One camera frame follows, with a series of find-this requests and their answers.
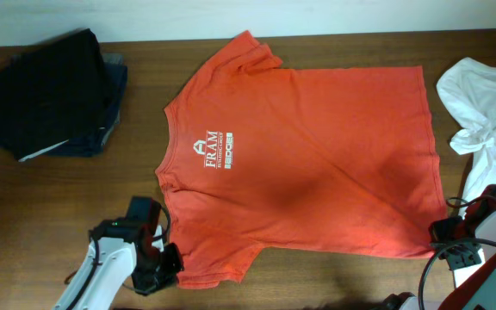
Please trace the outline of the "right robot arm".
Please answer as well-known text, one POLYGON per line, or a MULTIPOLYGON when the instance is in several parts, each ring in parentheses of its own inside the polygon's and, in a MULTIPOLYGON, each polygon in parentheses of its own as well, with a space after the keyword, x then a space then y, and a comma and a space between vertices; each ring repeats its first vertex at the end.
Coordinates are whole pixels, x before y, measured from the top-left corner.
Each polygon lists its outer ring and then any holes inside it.
POLYGON ((427 262, 416 294, 391 294, 379 310, 496 309, 496 184, 471 201, 460 199, 464 216, 433 222, 429 227, 434 255, 427 262), (452 272, 473 268, 443 301, 425 301, 425 281, 437 260, 452 272))

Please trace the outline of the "orange red printed t-shirt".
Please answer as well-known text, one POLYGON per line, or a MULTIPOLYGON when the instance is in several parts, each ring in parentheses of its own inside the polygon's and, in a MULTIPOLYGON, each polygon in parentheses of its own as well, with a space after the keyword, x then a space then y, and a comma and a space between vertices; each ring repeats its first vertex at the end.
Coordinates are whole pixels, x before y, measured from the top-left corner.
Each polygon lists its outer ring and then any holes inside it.
POLYGON ((289 69, 244 32, 164 112, 181 288, 239 282, 270 247, 430 256, 446 207, 421 67, 289 69))

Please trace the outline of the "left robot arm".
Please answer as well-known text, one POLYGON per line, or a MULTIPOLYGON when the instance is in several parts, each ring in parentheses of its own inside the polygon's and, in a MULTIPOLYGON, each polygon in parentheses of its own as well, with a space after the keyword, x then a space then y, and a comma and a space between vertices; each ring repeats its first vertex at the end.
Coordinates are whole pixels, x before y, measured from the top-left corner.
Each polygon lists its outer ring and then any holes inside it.
POLYGON ((86 256, 53 308, 108 309, 127 279, 133 283, 128 289, 142 296, 176 285, 184 267, 170 232, 170 211, 151 197, 134 196, 125 216, 89 230, 86 256))

